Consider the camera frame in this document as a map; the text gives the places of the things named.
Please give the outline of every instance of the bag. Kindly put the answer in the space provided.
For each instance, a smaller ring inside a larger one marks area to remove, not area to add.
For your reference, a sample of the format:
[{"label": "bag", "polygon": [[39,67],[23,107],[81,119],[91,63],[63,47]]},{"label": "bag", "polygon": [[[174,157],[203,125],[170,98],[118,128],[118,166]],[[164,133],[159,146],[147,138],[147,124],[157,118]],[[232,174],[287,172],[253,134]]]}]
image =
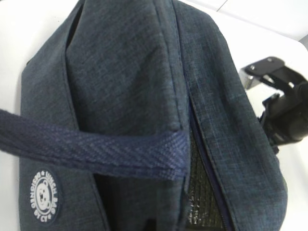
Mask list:
[{"label": "bag", "polygon": [[213,20],[81,0],[22,74],[21,231],[278,231],[287,193]]}]

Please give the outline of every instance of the seam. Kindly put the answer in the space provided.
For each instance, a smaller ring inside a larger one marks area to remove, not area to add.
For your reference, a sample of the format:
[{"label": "seam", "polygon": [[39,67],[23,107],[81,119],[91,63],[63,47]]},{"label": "seam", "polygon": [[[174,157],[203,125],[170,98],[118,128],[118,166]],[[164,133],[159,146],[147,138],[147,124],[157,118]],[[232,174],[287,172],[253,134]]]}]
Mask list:
[{"label": "seam", "polygon": [[[11,144],[10,146],[4,144],[4,143],[0,143],[1,149],[3,149],[5,152],[12,152],[12,148],[15,149],[14,153],[20,153],[20,149],[18,147],[16,147],[14,144]],[[27,154],[28,156],[22,156],[19,155],[19,157],[26,157],[26,158],[30,158],[33,160],[37,160],[37,161],[48,161],[49,163],[55,163],[58,164],[59,162],[54,161],[54,159],[56,159],[56,156],[50,157],[48,155],[42,155],[40,154],[39,156],[43,157],[42,159],[40,158],[35,158],[33,155],[33,152],[29,152],[26,150],[22,151],[23,153]],[[140,169],[140,170],[157,170],[157,171],[181,171],[183,173],[186,172],[186,167],[141,167],[141,166],[127,166],[127,165],[117,165],[117,164],[103,164],[97,161],[80,161],[80,160],[76,160],[74,158],[65,158],[65,157],[61,157],[62,160],[64,160],[64,162],[60,162],[60,163],[72,163],[71,165],[65,165],[63,164],[63,166],[76,166],[74,168],[80,169],[77,167],[78,164],[95,164],[96,166],[102,166],[102,167],[116,167],[116,168],[133,168],[133,169]]]},{"label": "seam", "polygon": [[[183,63],[182,63],[182,54],[181,54],[181,47],[180,47],[180,38],[179,38],[179,25],[178,25],[178,19],[177,19],[177,14],[175,13],[175,7],[174,7],[174,1],[171,0],[170,1],[171,6],[172,6],[172,10],[173,10],[173,15],[172,15],[172,26],[176,31],[176,42],[177,42],[177,50],[178,50],[178,62],[180,64],[181,67],[181,74],[185,80],[185,76],[184,76],[184,70],[183,70]],[[182,120],[180,118],[180,125],[181,125],[181,129],[183,129],[183,124],[182,124]]]},{"label": "seam", "polygon": [[[183,45],[182,45],[182,43],[180,42],[180,30],[179,30],[179,22],[178,22],[178,20],[177,20],[177,27],[178,27],[177,29],[178,29],[179,44],[180,44],[180,55],[181,55],[181,58],[182,58],[182,55],[183,55],[183,54],[182,54]],[[186,81],[186,83],[187,83],[187,91],[188,91],[188,94],[189,94],[189,98],[192,100],[193,104],[195,105],[194,98],[192,97],[192,94],[190,93],[190,88],[189,88],[188,79],[185,78],[185,81]],[[209,147],[208,147],[208,145],[207,145],[207,140],[206,140],[206,138],[205,138],[204,136],[202,136],[202,139],[205,140],[204,145],[205,145],[205,147],[206,147],[206,150],[207,150],[208,152],[210,152],[211,155],[212,155],[211,149],[209,149]],[[214,165],[217,166],[217,164],[216,164],[216,162],[215,162],[215,160],[214,160],[213,158],[212,158],[212,161],[214,162]],[[218,178],[219,178],[220,182],[223,183],[222,178],[221,178],[221,175],[220,175],[219,172],[217,172],[217,175],[218,175]],[[223,189],[223,192],[226,192],[226,190],[224,189],[223,185],[220,185],[220,186],[221,186],[221,188]],[[229,207],[228,209],[232,210],[233,214],[235,214],[235,211],[234,211],[234,209],[233,209],[233,206],[232,206],[231,201],[230,201],[226,196],[225,196],[225,200],[229,202],[230,207]],[[235,219],[235,222],[236,222],[236,223],[233,222],[233,225],[236,226],[237,229],[239,230],[239,227],[238,227],[238,225],[237,225],[237,224],[238,224],[238,220],[237,220],[237,218],[236,218],[235,216],[234,216],[234,219]]]},{"label": "seam", "polygon": [[[180,62],[180,65],[181,65],[181,70],[182,70],[182,74],[183,74],[183,78],[184,80],[186,81],[186,78],[185,78],[185,75],[184,75],[184,68],[183,68],[183,63],[182,63],[182,49],[181,49],[181,43],[180,43],[180,35],[179,35],[179,22],[178,22],[178,18],[177,18],[177,14],[176,14],[176,11],[175,11],[175,7],[174,7],[174,1],[171,0],[171,6],[172,6],[172,10],[173,10],[173,13],[174,13],[174,17],[173,17],[173,26],[174,26],[174,29],[176,30],[176,36],[177,36],[177,47],[178,47],[178,59],[179,59],[179,62]],[[183,185],[182,185],[182,192],[181,192],[181,204],[180,204],[180,212],[179,212],[179,216],[178,216],[178,221],[177,221],[177,231],[180,231],[181,229],[183,229],[182,226],[185,226],[185,222],[182,221],[182,219],[185,219],[183,218],[182,216],[185,216],[187,215],[186,214],[183,214],[186,212],[187,208],[185,208],[185,206],[187,206],[185,203],[183,204],[183,197],[187,196],[187,193],[185,192],[184,190],[184,187],[185,187],[185,181],[186,180],[190,180],[190,176],[184,178],[183,180]]]},{"label": "seam", "polygon": [[220,9],[227,3],[228,0],[225,0],[225,2],[216,10],[216,12],[220,11]]},{"label": "seam", "polygon": [[169,51],[169,46],[167,44],[167,40],[166,40],[166,36],[165,36],[165,33],[162,29],[162,24],[161,24],[161,21],[160,21],[160,17],[159,17],[159,14],[158,14],[158,10],[157,10],[157,6],[155,5],[155,1],[152,0],[152,4],[155,8],[155,12],[156,12],[156,16],[157,16],[157,21],[160,25],[160,30],[162,32],[162,35],[164,37],[164,42],[165,42],[165,46],[166,46],[166,49],[167,49],[167,54],[168,54],[168,62],[169,62],[169,71],[170,71],[170,75],[171,75],[171,79],[172,79],[172,87],[173,87],[173,93],[174,93],[174,96],[175,96],[175,103],[176,103],[176,107],[177,107],[177,113],[178,113],[178,123],[180,125],[180,129],[183,129],[183,126],[182,126],[182,123],[181,123],[181,119],[180,119],[180,112],[179,112],[179,102],[178,102],[178,98],[177,98],[177,93],[176,93],[176,88],[175,88],[175,85],[174,85],[174,77],[173,77],[173,72],[172,72],[172,67],[170,65],[170,51]]},{"label": "seam", "polygon": [[[74,15],[74,19],[73,19],[72,23],[74,23],[74,20],[77,17],[78,12],[82,8],[83,8],[83,4],[81,4],[78,7],[78,10],[77,10],[77,12]],[[63,48],[62,48],[63,49],[62,55],[61,55],[62,78],[63,78],[63,83],[64,83],[64,89],[65,89],[66,96],[67,96],[66,100],[67,100],[68,108],[69,108],[69,111],[70,111],[70,114],[71,114],[71,118],[73,120],[73,126],[74,126],[74,129],[79,130],[79,125],[78,125],[78,121],[77,121],[77,117],[76,117],[76,113],[75,113],[75,109],[74,109],[74,105],[73,105],[73,100],[72,100],[72,94],[71,94],[71,90],[70,90],[68,79],[67,79],[68,76],[67,76],[67,65],[66,65],[66,56],[65,56],[65,54],[66,54],[66,46],[67,46],[67,40],[68,40],[69,34],[70,33],[68,32],[67,36],[65,38],[65,43],[64,43]],[[98,195],[97,195],[97,189],[95,189],[94,185],[93,185],[94,176],[93,176],[93,174],[88,173],[88,172],[86,172],[85,174],[88,176],[89,180],[91,181],[90,184],[91,184],[91,188],[92,188],[92,193],[94,194],[96,205],[97,205],[97,209],[99,210],[99,213],[101,215],[102,225],[103,225],[103,227],[105,228],[106,231],[109,231],[110,229],[109,229],[109,226],[108,226],[108,222],[106,222],[106,217],[103,214],[104,207],[103,207],[103,205],[101,203],[99,203],[99,198],[98,198]]]}]

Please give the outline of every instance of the fabric strap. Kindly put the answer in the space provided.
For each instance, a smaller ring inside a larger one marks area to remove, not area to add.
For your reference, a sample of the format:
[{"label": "fabric strap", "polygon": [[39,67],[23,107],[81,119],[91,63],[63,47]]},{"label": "fabric strap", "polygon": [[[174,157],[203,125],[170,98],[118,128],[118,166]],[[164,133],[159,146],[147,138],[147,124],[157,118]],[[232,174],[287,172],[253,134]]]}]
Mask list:
[{"label": "fabric strap", "polygon": [[183,131],[112,137],[36,123],[0,110],[0,150],[107,176],[181,179],[187,172],[188,142]]}]

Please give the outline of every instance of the logo patch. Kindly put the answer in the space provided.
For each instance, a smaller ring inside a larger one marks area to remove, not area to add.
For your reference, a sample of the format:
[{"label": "logo patch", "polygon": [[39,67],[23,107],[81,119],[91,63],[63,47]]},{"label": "logo patch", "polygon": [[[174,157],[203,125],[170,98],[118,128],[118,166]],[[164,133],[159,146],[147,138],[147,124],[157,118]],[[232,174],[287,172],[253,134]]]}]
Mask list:
[{"label": "logo patch", "polygon": [[55,219],[59,210],[59,192],[50,171],[40,170],[32,179],[30,203],[35,218],[41,223],[50,223]]}]

